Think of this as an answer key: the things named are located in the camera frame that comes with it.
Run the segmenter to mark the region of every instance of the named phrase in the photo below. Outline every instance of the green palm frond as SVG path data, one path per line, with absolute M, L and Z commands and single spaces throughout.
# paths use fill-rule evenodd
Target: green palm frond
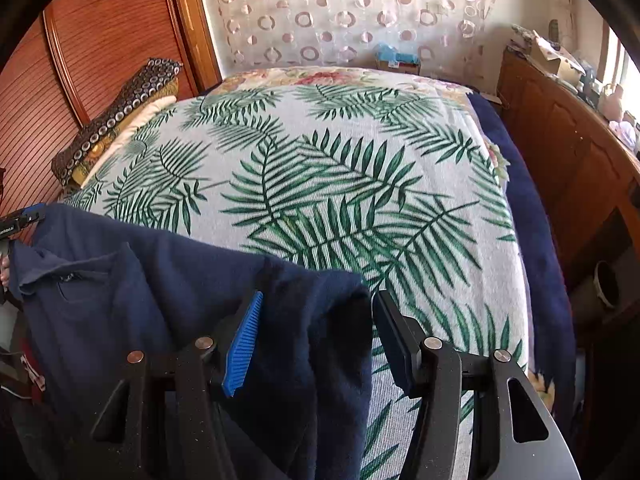
M 402 244 L 390 272 L 381 277 L 381 282 L 384 279 L 386 287 L 397 299 L 395 279 L 410 303 L 417 303 L 416 289 L 427 295 L 423 276 L 442 294 L 443 282 L 453 288 L 455 276 L 469 285 L 462 260 L 481 270 L 469 249 L 476 244 L 465 231 L 470 223 L 456 214 L 478 202 L 449 208 L 439 198 L 430 202 L 417 198 L 417 203 L 418 206 L 406 204 L 402 212 L 383 212 L 395 221 L 380 226 L 383 234 Z
M 147 124 L 140 126 L 122 148 L 124 160 L 133 160 L 154 146 L 160 138 L 160 126 L 165 124 L 176 111 L 175 105 L 158 112 Z
M 463 325 L 468 327 L 466 314 L 464 314 L 463 309 L 460 309 L 453 300 L 451 301 L 454 305 L 454 309 L 455 309 L 454 312 L 455 312 L 456 319 L 458 320 L 458 323 L 462 323 Z M 476 315 L 474 310 L 468 305 L 466 306 L 466 309 L 468 311 L 468 320 L 470 321 L 470 324 L 473 329 L 473 336 L 471 340 L 475 343 L 475 348 L 473 348 L 473 346 L 469 346 L 469 350 L 464 350 L 465 332 L 462 331 L 463 351 L 471 351 L 472 353 L 475 353 L 478 355 L 488 356 L 488 355 L 491 355 L 491 353 L 495 349 L 502 348 L 502 349 L 508 350 L 511 353 L 511 358 L 514 359 L 518 364 L 520 364 L 519 361 L 520 361 L 520 358 L 522 357 L 523 341 L 522 339 L 519 339 L 515 345 L 511 343 L 511 333 L 510 333 L 511 323 L 509 319 L 509 314 L 507 313 L 507 317 L 502 327 L 500 344 L 497 345 L 496 339 L 495 339 L 494 317 L 491 314 L 491 310 L 489 309 L 489 306 L 487 306 L 486 304 L 484 305 L 484 310 L 487 315 L 487 320 L 486 320 L 487 329 L 485 333 L 482 332 L 480 322 L 478 320 L 478 316 Z M 460 350 L 461 346 L 456 345 L 456 349 Z M 460 409 L 460 422 L 465 420 L 474 410 L 474 396 L 472 392 L 462 392 L 462 401 L 463 401 L 463 405 L 462 405 L 462 408 Z
M 395 98 L 399 90 L 373 86 L 330 86 L 300 85 L 296 87 L 296 96 L 307 103 L 313 103 L 310 115 L 316 119 L 335 119 L 336 117 L 362 118 L 375 117 L 378 107 L 385 98 Z
M 199 188 L 202 179 L 193 173 L 200 169 L 208 146 L 173 139 L 140 153 L 107 190 L 106 214 L 174 232 L 182 220 L 190 234 L 191 213 L 200 214 L 196 200 L 206 201 L 206 188 Z
M 482 217 L 485 222 L 506 230 L 497 239 L 500 241 L 516 241 L 513 221 L 504 193 L 500 188 L 500 180 L 491 158 L 484 158 L 480 146 L 473 143 L 471 137 L 465 138 L 462 130 L 439 124 L 420 124 L 413 120 L 402 120 L 388 126 L 386 132 L 404 138 L 415 150 L 422 150 L 421 156 L 440 154 L 436 164 L 454 157 L 459 164 L 464 158 L 471 164 L 473 172 L 469 179 L 476 188 L 482 208 L 489 215 Z
M 283 131 L 284 126 L 279 117 L 254 115 L 225 117 L 214 122 L 208 133 L 218 141 L 219 150 L 229 152 L 235 148 L 242 150 L 267 138 L 273 140 Z
M 236 90 L 220 95 L 195 98 L 186 108 L 186 120 L 180 126 L 188 130 L 203 124 L 215 124 L 225 120 L 239 120 L 275 107 L 280 95 L 269 88 Z
M 366 459 L 370 454 L 371 449 L 374 445 L 379 441 L 380 436 L 383 434 L 383 430 L 385 428 L 386 420 L 389 417 L 391 411 L 391 403 L 390 400 L 387 405 L 382 408 L 378 416 L 372 421 L 371 424 L 367 427 L 367 437 L 365 440 L 365 448 L 363 453 L 363 459 Z M 362 466 L 360 469 L 360 480 L 367 480 L 371 476 L 373 476 L 376 471 L 378 471 L 386 462 L 393 456 L 398 448 L 399 444 L 395 444 L 394 446 L 390 446 L 385 449 L 382 453 L 373 457 L 372 460 L 368 461 L 367 464 Z
M 403 137 L 409 146 L 420 151 L 421 156 L 431 153 L 440 153 L 437 163 L 443 162 L 455 155 L 456 164 L 466 155 L 469 162 L 474 153 L 480 150 L 478 144 L 474 144 L 471 137 L 465 139 L 462 130 L 440 124 L 421 124 L 416 121 L 397 121 L 391 124 L 386 132 L 396 137 Z
M 435 117 L 440 114 L 440 105 L 444 101 L 437 96 L 375 86 L 300 85 L 296 88 L 296 95 L 300 100 L 315 105 L 310 115 L 316 119 L 369 116 L 388 126 L 399 121 L 422 121 Z M 455 102 L 450 102 L 450 105 L 460 108 Z
M 110 156 L 84 187 L 69 196 L 65 203 L 83 211 L 91 211 L 91 208 L 98 202 L 98 197 L 102 195 L 102 188 L 107 183 L 107 175 L 117 161 L 117 154 Z
M 440 114 L 441 97 L 428 96 L 417 92 L 399 92 L 393 99 L 379 102 L 374 118 L 391 126 L 403 121 L 433 118 Z
M 318 170 L 307 168 L 303 160 L 296 140 L 263 139 L 250 160 L 240 162 L 244 171 L 232 173 L 229 184 L 235 193 L 222 194 L 238 205 L 222 212 L 243 215 L 234 225 L 254 226 L 252 235 L 256 235 L 283 215 L 316 204 L 319 198 L 315 193 L 323 185 L 311 182 Z
M 483 216 L 482 220 L 504 229 L 505 233 L 497 240 L 515 242 L 513 220 L 491 158 L 483 158 L 479 152 L 474 153 L 471 165 L 473 175 L 469 176 L 469 179 L 474 183 L 476 187 L 474 194 L 486 212 L 486 216 Z
M 339 205 L 329 198 L 326 206 L 281 214 L 255 230 L 245 247 L 309 269 L 348 269 L 374 280 L 399 248 L 376 228 L 374 204 L 373 198 L 362 211 L 360 204 L 348 206 L 345 197 Z
M 387 161 L 386 141 L 375 155 L 373 140 L 365 146 L 364 137 L 353 145 L 351 141 L 347 138 L 343 143 L 340 133 L 332 140 L 328 129 L 322 139 L 317 131 L 310 139 L 302 136 L 300 151 L 305 156 L 304 164 L 320 170 L 316 180 L 322 182 L 331 195 L 350 197 L 349 205 L 375 195 L 378 197 L 376 208 L 382 208 L 395 196 L 402 209 L 407 192 L 414 191 L 413 186 L 422 179 L 421 175 L 411 175 L 415 162 L 404 163 L 404 146 Z

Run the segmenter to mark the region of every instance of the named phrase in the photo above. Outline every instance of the cardboard box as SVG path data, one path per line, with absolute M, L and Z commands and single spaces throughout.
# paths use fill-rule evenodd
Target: cardboard box
M 388 61 L 376 60 L 376 68 L 378 70 L 386 70 L 387 72 L 396 72 L 398 74 L 420 75 L 420 64 L 399 63 L 397 67 L 389 66 Z
M 532 46 L 531 58 L 545 72 L 557 75 L 558 78 L 575 87 L 584 75 L 584 71 L 581 72 L 576 68 L 579 66 L 577 61 L 564 48 L 561 48 L 560 52 L 555 52 L 547 45 L 548 42 L 538 37 L 538 42 Z

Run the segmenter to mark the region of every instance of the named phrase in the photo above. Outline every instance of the cabinet door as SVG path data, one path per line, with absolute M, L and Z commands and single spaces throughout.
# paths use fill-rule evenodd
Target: cabinet door
M 502 101 L 500 118 L 510 132 L 518 117 L 520 95 L 522 94 L 522 69 L 510 54 L 505 54 L 500 79 L 498 80 L 498 97 Z
M 510 129 L 547 210 L 577 167 L 580 140 L 576 118 L 554 99 L 550 84 L 538 77 L 524 81 L 517 118 Z
M 563 269 L 612 213 L 620 188 L 620 175 L 601 146 L 584 137 L 578 151 L 584 156 L 571 181 L 556 205 L 547 209 Z

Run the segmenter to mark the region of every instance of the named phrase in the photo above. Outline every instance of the wooden cabinet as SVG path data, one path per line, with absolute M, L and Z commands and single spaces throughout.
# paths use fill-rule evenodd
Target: wooden cabinet
M 149 57 L 184 64 L 178 99 L 220 82 L 202 0 L 53 0 L 44 9 L 0 72 L 0 216 L 56 199 L 50 160 Z
M 549 216 L 571 287 L 582 277 L 576 269 L 585 268 L 584 255 L 598 257 L 590 244 L 607 219 L 623 211 L 638 220 L 628 194 L 632 183 L 640 182 L 640 164 L 594 110 L 511 52 L 504 54 L 498 96 L 502 119 Z

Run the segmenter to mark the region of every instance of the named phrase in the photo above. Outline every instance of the pillow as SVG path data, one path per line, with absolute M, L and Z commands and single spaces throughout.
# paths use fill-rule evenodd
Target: pillow
M 63 186 L 71 179 L 82 184 L 114 139 L 142 109 L 141 104 L 178 95 L 181 63 L 151 58 L 129 79 L 116 99 L 98 117 L 82 127 L 66 149 L 51 161 L 51 171 Z
M 122 146 L 127 144 L 131 137 L 133 137 L 133 134 L 135 134 L 139 128 L 153 119 L 158 112 L 164 110 L 168 106 L 171 106 L 176 101 L 177 99 L 175 98 L 175 96 L 169 95 L 168 97 L 161 97 L 159 99 L 156 99 L 144 108 L 140 108 L 140 113 L 133 117 L 128 126 L 121 131 L 120 135 L 111 143 L 108 149 L 100 156 L 98 161 L 96 161 L 94 166 L 91 168 L 91 171 L 86 176 L 84 182 L 80 185 L 80 188 L 84 189 L 86 183 L 89 182 L 89 180 L 92 176 L 94 176 L 95 173 L 97 173 L 97 171 L 108 160 L 108 158 L 115 152 L 117 152 Z

